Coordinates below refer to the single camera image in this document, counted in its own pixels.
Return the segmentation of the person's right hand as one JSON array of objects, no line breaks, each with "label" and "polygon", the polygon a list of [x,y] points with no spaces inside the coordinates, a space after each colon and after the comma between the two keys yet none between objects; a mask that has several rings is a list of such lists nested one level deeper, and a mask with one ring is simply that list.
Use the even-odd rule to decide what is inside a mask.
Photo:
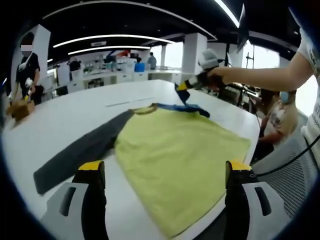
[{"label": "person's right hand", "polygon": [[206,73],[203,85],[205,87],[215,87],[218,89],[224,89],[227,85],[223,82],[223,77],[217,74],[209,75],[210,71],[214,68],[205,69],[204,72]]}]

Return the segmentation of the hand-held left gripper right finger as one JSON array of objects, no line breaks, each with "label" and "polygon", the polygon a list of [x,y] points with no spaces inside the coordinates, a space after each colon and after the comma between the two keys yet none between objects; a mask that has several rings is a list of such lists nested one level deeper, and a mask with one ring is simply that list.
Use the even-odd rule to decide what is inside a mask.
[{"label": "hand-held left gripper right finger", "polygon": [[227,161],[225,189],[227,240],[273,240],[291,220],[284,200],[250,165]]}]

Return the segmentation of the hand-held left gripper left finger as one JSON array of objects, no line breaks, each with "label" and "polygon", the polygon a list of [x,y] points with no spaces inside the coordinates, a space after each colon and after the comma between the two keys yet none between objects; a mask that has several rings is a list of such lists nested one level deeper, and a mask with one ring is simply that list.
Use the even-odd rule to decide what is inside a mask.
[{"label": "hand-held left gripper left finger", "polygon": [[41,224],[57,240],[107,240],[104,161],[83,164],[47,201]]}]

